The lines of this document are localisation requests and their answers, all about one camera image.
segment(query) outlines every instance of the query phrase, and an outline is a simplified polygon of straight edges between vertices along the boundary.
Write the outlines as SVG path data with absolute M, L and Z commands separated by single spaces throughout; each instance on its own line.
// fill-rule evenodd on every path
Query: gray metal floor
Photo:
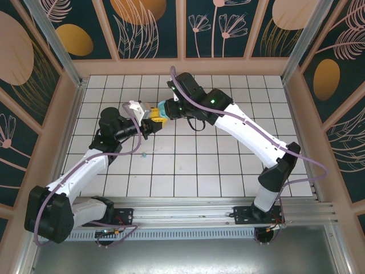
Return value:
M 41 248 L 34 274 L 301 274 L 337 273 L 321 227 L 289 227 L 269 245 L 253 239 L 92 242 Z

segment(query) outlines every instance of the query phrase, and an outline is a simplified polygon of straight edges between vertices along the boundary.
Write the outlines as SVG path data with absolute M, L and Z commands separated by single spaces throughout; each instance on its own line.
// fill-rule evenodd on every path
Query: black cable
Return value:
M 188 120 L 188 124 L 190 126 L 190 128 L 193 130 L 193 131 L 203 131 L 205 129 L 205 121 L 202 121 L 203 123 L 203 128 L 201 130 L 197 130 L 196 128 L 193 127 L 192 125 L 192 122 L 190 122 L 190 119 L 194 119 L 194 117 L 187 117 L 187 120 Z

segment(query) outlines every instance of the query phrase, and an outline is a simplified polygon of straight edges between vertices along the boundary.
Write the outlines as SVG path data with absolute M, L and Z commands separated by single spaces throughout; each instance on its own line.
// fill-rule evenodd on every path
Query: teal object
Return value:
M 160 103 L 157 104 L 157 108 L 159 109 L 159 115 L 160 117 L 162 118 L 168 118 L 168 116 L 166 115 L 166 112 L 165 112 L 165 101 L 161 101 Z

